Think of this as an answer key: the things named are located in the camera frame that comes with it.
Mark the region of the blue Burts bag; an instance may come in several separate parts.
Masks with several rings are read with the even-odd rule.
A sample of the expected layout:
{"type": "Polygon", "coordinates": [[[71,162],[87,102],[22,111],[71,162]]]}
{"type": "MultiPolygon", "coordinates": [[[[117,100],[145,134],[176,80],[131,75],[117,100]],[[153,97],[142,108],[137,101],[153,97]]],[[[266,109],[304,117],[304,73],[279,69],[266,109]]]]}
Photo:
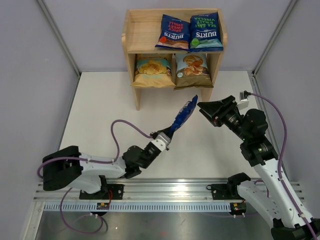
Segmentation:
{"type": "Polygon", "coordinates": [[[169,133],[173,134],[176,130],[178,130],[192,115],[195,110],[198,102],[198,95],[195,95],[192,100],[187,101],[186,104],[181,108],[179,113],[176,115],[170,129],[169,133]]]}

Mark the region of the light blue cassava chips bag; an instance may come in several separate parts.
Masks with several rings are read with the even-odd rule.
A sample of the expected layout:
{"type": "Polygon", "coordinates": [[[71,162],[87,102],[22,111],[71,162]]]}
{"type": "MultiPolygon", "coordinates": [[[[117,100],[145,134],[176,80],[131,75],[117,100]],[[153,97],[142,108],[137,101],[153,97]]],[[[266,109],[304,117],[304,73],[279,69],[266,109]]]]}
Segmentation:
{"type": "Polygon", "coordinates": [[[213,88],[205,53],[176,53],[174,90],[185,88],[213,88]]]}

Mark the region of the yellow kettle chips bag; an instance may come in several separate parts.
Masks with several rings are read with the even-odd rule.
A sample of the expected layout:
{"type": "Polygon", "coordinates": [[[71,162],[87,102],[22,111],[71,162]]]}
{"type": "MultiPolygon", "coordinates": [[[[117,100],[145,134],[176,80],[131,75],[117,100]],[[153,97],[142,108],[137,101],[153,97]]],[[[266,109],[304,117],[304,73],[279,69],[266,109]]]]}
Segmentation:
{"type": "Polygon", "coordinates": [[[173,88],[171,53],[138,53],[134,79],[135,88],[173,88]]]}

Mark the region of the blue sea salt vinegar bag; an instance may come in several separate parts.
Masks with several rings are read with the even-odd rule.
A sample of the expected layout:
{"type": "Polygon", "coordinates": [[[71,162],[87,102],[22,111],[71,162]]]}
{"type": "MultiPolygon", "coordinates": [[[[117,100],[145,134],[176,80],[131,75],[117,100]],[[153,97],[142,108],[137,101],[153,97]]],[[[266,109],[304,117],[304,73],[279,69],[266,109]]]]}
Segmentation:
{"type": "Polygon", "coordinates": [[[223,51],[218,12],[193,15],[190,18],[189,52],[223,51]]]}

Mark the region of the blue spicy sweet chilli bag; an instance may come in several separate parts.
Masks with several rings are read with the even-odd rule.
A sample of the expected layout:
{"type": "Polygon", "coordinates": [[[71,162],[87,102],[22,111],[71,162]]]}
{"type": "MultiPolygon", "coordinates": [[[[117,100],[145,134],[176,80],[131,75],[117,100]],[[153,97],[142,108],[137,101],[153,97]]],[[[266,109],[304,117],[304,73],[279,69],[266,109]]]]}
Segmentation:
{"type": "Polygon", "coordinates": [[[161,33],[156,48],[189,50],[190,23],[179,18],[163,14],[161,33]]]}

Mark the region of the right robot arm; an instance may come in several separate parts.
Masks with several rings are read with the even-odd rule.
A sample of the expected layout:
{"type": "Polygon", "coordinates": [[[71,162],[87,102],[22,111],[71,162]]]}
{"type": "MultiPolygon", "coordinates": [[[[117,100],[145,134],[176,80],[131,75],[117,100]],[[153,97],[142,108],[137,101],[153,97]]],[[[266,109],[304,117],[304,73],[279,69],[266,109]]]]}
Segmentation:
{"type": "Polygon", "coordinates": [[[240,114],[235,97],[199,102],[199,111],[214,127],[226,126],[242,140],[241,154],[259,175],[270,197],[263,194],[245,173],[228,178],[227,193],[250,203],[270,227],[275,240],[316,240],[320,220],[305,208],[282,167],[282,155],[266,137],[268,123],[262,110],[240,114]]]}

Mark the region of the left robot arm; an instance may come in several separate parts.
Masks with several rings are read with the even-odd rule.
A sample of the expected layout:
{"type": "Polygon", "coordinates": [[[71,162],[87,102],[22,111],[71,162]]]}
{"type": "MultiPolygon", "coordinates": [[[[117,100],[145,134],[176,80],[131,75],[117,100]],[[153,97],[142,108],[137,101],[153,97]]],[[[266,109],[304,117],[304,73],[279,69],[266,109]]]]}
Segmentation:
{"type": "Polygon", "coordinates": [[[87,198],[103,199],[109,194],[107,179],[131,179],[141,174],[165,150],[174,135],[167,127],[151,134],[145,148],[133,145],[117,158],[103,158],[84,154],[71,145],[42,159],[43,190],[57,191],[66,187],[78,189],[87,198]]]}

